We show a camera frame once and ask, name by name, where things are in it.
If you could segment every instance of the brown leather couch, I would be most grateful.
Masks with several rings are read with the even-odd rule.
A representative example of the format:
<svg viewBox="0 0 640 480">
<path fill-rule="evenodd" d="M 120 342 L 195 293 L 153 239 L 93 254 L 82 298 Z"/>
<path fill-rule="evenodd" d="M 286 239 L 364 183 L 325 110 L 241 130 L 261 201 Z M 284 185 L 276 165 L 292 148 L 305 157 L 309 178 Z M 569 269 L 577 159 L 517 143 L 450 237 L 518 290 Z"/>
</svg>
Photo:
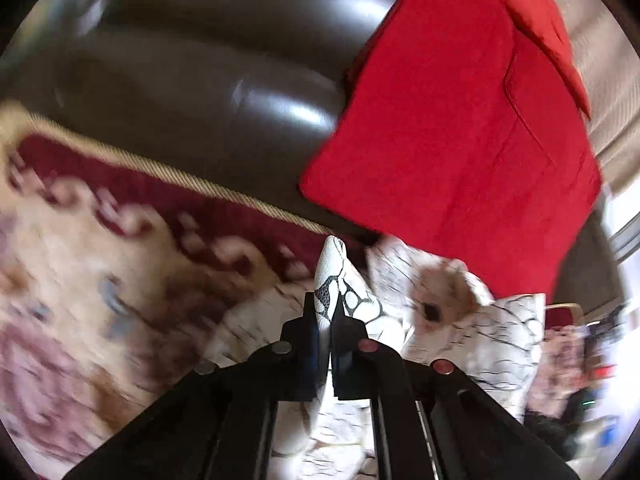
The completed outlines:
<svg viewBox="0 0 640 480">
<path fill-rule="evenodd" d="M 345 69 L 394 1 L 50 0 L 2 60 L 0 96 L 372 241 L 296 183 L 345 106 Z M 558 291 L 587 314 L 622 302 L 597 213 Z"/>
</svg>

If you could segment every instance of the red pillow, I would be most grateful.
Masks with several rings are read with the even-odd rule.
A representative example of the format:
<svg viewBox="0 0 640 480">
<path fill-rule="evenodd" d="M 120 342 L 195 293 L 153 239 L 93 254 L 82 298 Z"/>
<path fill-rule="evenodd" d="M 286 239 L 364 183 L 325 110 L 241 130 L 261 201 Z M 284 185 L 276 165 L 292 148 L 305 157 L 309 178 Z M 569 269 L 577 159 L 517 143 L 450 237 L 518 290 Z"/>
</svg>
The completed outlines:
<svg viewBox="0 0 640 480">
<path fill-rule="evenodd" d="M 545 52 L 564 79 L 578 108 L 591 118 L 589 97 L 574 67 L 569 34 L 555 0 L 501 0 L 516 26 Z"/>
<path fill-rule="evenodd" d="M 550 294 L 600 190 L 555 67 L 498 0 L 398 0 L 376 39 L 302 193 L 496 296 Z"/>
</svg>

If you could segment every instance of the screw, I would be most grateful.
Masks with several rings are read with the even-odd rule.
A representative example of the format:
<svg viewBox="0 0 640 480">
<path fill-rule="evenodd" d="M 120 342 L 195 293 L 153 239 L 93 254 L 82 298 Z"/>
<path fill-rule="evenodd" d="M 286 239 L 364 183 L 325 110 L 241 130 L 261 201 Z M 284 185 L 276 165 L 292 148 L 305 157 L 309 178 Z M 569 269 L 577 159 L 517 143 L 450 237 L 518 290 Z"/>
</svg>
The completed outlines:
<svg viewBox="0 0 640 480">
<path fill-rule="evenodd" d="M 366 352 L 367 354 L 375 352 L 378 349 L 378 346 L 380 346 L 378 342 L 373 339 L 361 339 L 358 341 L 358 350 Z"/>
<path fill-rule="evenodd" d="M 287 355 L 291 350 L 293 350 L 291 343 L 289 341 L 284 341 L 283 339 L 276 341 L 271 346 L 271 351 L 277 355 Z"/>
<path fill-rule="evenodd" d="M 218 365 L 213 361 L 209 361 L 208 359 L 202 358 L 198 364 L 196 364 L 193 369 L 198 375 L 209 375 L 210 373 L 215 372 L 218 369 Z"/>
<path fill-rule="evenodd" d="M 431 367 L 441 375 L 449 375 L 453 370 L 455 370 L 453 363 L 446 359 L 436 359 L 431 363 Z"/>
</svg>

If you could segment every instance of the orange cushion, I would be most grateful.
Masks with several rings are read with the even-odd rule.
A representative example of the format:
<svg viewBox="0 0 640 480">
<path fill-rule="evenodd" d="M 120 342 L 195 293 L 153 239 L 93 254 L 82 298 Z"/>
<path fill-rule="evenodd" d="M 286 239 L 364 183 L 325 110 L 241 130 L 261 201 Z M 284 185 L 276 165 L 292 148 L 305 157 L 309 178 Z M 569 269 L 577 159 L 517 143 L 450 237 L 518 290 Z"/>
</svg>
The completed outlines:
<svg viewBox="0 0 640 480">
<path fill-rule="evenodd" d="M 501 0 L 516 26 L 545 52 L 558 69 L 578 108 L 591 118 L 591 105 L 574 67 L 569 34 L 554 0 Z"/>
</svg>

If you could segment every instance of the orange fabric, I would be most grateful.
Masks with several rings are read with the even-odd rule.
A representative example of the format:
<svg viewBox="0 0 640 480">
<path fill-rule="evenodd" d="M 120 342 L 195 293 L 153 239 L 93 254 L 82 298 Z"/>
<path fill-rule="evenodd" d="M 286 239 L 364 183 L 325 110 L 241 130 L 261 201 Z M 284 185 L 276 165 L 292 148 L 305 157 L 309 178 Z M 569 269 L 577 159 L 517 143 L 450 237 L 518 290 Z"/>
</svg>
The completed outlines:
<svg viewBox="0 0 640 480">
<path fill-rule="evenodd" d="M 516 26 L 545 52 L 558 69 L 578 108 L 591 118 L 591 105 L 574 67 L 569 34 L 554 0 L 501 0 Z"/>
</svg>

